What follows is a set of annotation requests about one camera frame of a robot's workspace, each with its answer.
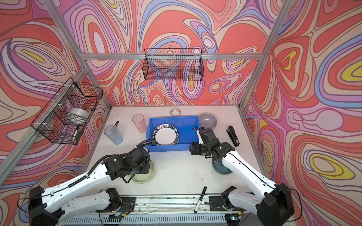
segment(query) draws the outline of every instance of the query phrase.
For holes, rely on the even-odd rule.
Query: white table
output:
[[[175,107],[114,107],[112,108],[106,126],[114,124],[119,117],[121,121],[118,129],[123,137],[119,145],[113,144],[102,132],[94,154],[89,163],[89,170],[98,159],[107,154],[128,153],[134,146],[146,139],[146,132],[140,133],[132,122],[135,114],[145,116],[146,125],[150,118],[170,117],[170,110]],[[200,115],[211,113],[218,124],[213,129],[216,137],[222,143],[232,144],[226,129],[232,125],[239,139],[240,146],[235,150],[256,170],[260,171],[254,151],[250,144],[247,132],[240,118],[236,106],[178,106],[181,116]],[[130,182],[126,184],[122,179],[116,179],[98,186],[85,195],[93,195],[100,190],[116,188],[120,195],[172,195],[172,194],[200,194],[207,186],[206,193],[221,193],[229,186],[236,186],[244,192],[251,190],[234,173],[221,175],[212,167],[211,158],[191,155],[189,150],[177,152],[151,152],[151,159],[155,163],[155,173],[152,178],[143,184]]]

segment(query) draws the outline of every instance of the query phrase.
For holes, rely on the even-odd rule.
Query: blue plastic bin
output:
[[[170,151],[186,151],[192,142],[199,142],[195,127],[199,127],[199,117],[169,117],[169,118],[151,118],[148,122],[146,138],[151,139],[153,130],[161,124],[174,125],[180,132],[180,141],[174,145],[148,145],[150,152],[170,152]]]

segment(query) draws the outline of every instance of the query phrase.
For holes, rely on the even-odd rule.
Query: transparent plastic cup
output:
[[[140,133],[146,131],[146,122],[144,121],[144,116],[142,114],[133,116],[132,121]]]
[[[109,125],[104,129],[103,132],[114,144],[122,143],[123,138],[122,138],[121,134],[119,133],[117,126]]]

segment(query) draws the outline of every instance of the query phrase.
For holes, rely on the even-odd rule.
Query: colorful backdrop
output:
[[[260,53],[280,1],[57,1],[82,52]],[[141,60],[89,60],[111,105],[238,104],[256,61],[206,60],[202,82],[144,81]]]
[[[244,105],[269,177],[300,193],[295,225],[361,225],[361,31],[362,1],[297,0]]]
[[[40,0],[0,0],[0,21],[1,164],[80,66]],[[16,202],[31,188],[54,186],[79,174],[105,112],[100,103],[78,145],[52,144],[42,136],[36,140],[0,186],[1,226],[28,225],[27,213]],[[26,209],[27,201],[19,205]]]

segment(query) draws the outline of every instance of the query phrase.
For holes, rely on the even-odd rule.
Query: metal mesh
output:
[[[36,130],[52,143],[78,144],[102,96],[101,88],[87,82],[73,82],[64,97]],[[84,109],[89,116],[84,118],[70,113],[69,110],[74,107]]]
[[[199,48],[145,49],[143,76],[145,80],[202,81],[202,50]]]

